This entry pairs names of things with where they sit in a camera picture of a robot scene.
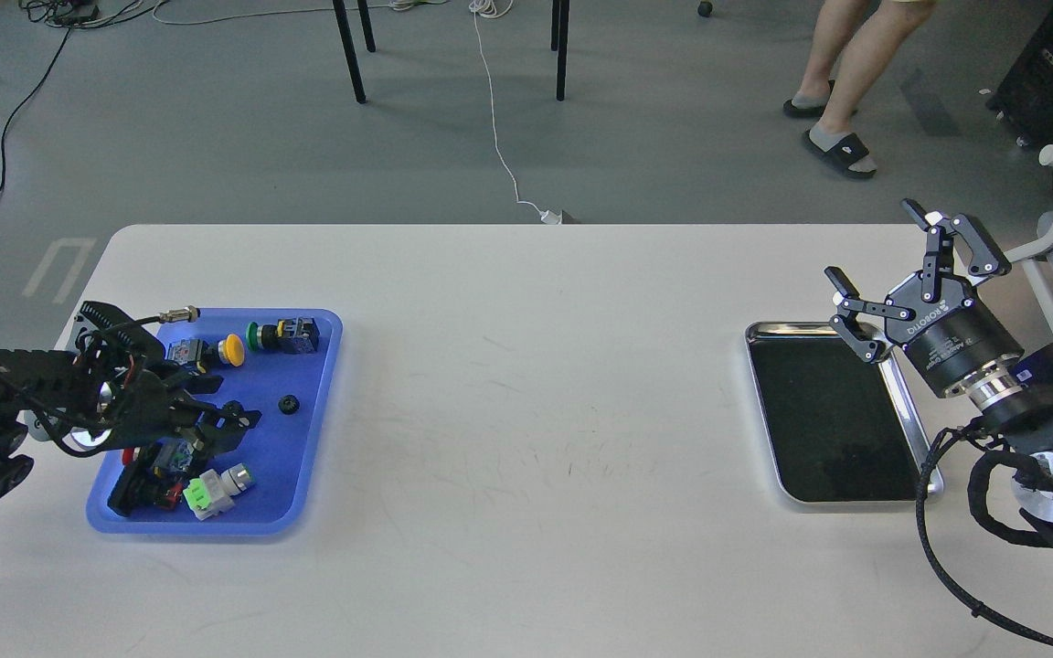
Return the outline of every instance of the black chair leg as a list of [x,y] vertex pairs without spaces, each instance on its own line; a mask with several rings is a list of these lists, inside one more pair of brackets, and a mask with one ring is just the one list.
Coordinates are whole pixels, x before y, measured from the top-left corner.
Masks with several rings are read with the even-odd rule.
[[363,46],[369,53],[376,53],[377,42],[372,40],[372,17],[369,16],[367,0],[356,0],[356,7],[360,11],[360,24],[363,26]]
[[559,75],[555,88],[555,100],[562,100],[568,86],[568,18],[572,14],[572,0],[559,2]]
[[551,51],[559,49],[559,0],[551,0]]
[[356,102],[364,103],[363,81],[360,80],[360,64],[356,62],[356,46],[352,44],[352,29],[347,26],[347,8],[343,0],[331,0],[336,12],[336,24],[339,25],[339,40],[343,41],[343,57],[347,59],[347,74],[352,78],[352,92],[356,93]]

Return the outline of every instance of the robotic arm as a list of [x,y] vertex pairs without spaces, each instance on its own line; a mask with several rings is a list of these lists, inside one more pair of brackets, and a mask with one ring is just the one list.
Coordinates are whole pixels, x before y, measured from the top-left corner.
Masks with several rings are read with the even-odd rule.
[[[186,441],[193,465],[237,448],[259,412],[230,401],[218,408],[193,395],[214,393],[222,378],[187,370],[164,356],[143,325],[196,321],[187,307],[133,320],[115,305],[84,302],[73,330],[76,351],[0,350],[0,497],[27,474],[34,460],[15,455],[28,431],[72,457],[151,446],[167,437]],[[26,425],[17,421],[25,412]],[[126,467],[126,486],[114,491],[124,513],[142,490]]]
[[[839,267],[827,267],[824,274],[836,288],[836,313],[828,323],[863,362],[880,362],[898,346],[937,397],[968,395],[980,416],[956,433],[982,450],[970,476],[971,516],[1008,542],[1053,549],[1053,343],[1022,358],[1021,346],[981,303],[973,283],[953,274],[953,245],[958,239],[969,246],[968,271],[976,280],[1010,271],[1010,262],[976,219],[925,213],[908,199],[902,205],[927,236],[922,267],[895,286],[882,303],[862,300]],[[860,315],[881,317],[882,334],[861,324]],[[925,464],[928,471],[952,444],[937,450],[940,438]],[[999,465],[1015,471],[1012,493],[1031,530],[1013,530],[990,516],[986,496],[991,472]],[[920,497],[918,520],[925,540],[922,502]],[[927,543],[925,547],[931,553]],[[931,562],[939,576],[943,574],[932,555]],[[950,582],[946,584],[973,607],[974,615],[992,613],[980,610],[985,606],[977,599],[961,597],[954,591],[956,583]]]

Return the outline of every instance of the floor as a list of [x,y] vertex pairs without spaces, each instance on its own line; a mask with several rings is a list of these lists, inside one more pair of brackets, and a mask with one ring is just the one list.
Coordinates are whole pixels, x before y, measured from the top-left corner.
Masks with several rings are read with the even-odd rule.
[[[263,4],[326,5],[176,0],[159,16],[199,20]],[[551,3],[518,0],[505,17],[480,21],[498,144],[522,199],[584,224],[865,224],[908,221],[898,201],[911,197],[981,218],[1002,246],[1032,239],[1050,207],[1050,173],[984,101],[1048,4],[941,4],[855,118],[881,167],[866,183],[803,153],[807,122],[780,113],[819,4],[726,0],[702,18],[694,0],[576,0],[561,103]],[[122,1],[100,5],[113,12]],[[7,139],[0,346],[49,348],[124,225],[538,222],[515,204],[494,151],[465,3],[371,14],[375,54],[351,17],[367,104],[352,99],[330,12],[190,26],[145,16],[72,34]],[[0,131],[62,37],[0,0]],[[922,245],[914,233],[914,270]],[[173,266],[204,248],[164,245],[147,259]],[[880,297],[893,283],[862,287]],[[1018,275],[982,296],[1025,344],[1048,340]]]

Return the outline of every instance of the green terminal block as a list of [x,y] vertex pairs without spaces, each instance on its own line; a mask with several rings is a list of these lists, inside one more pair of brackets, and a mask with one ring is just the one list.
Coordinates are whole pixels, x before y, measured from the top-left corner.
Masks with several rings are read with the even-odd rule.
[[245,492],[254,478],[251,471],[245,465],[239,463],[237,466],[223,471],[218,475],[217,471],[211,467],[204,474],[190,480],[190,486],[184,488],[184,500],[190,504],[190,510],[199,521],[204,521],[211,516],[216,516],[234,507],[234,496]]

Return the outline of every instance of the black slipper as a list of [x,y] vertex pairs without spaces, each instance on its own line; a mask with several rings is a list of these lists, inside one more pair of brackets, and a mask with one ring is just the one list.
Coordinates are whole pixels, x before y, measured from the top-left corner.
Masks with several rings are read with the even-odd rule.
[[811,128],[808,128],[802,131],[802,144],[806,144],[808,151],[818,156],[824,163],[830,163],[831,166],[835,167],[835,171],[840,172],[846,177],[865,180],[876,175],[876,170],[855,171],[849,168],[869,154],[869,147],[865,146],[854,133],[840,139],[831,148],[823,151],[818,144],[811,141]]
[[[835,91],[835,80],[828,80],[828,84]],[[782,103],[782,114],[791,118],[819,118],[822,117],[823,109],[828,108],[827,103],[815,105],[815,107],[798,107],[793,101],[794,99],[787,99]],[[857,112],[860,109],[852,109],[852,115],[856,115]]]

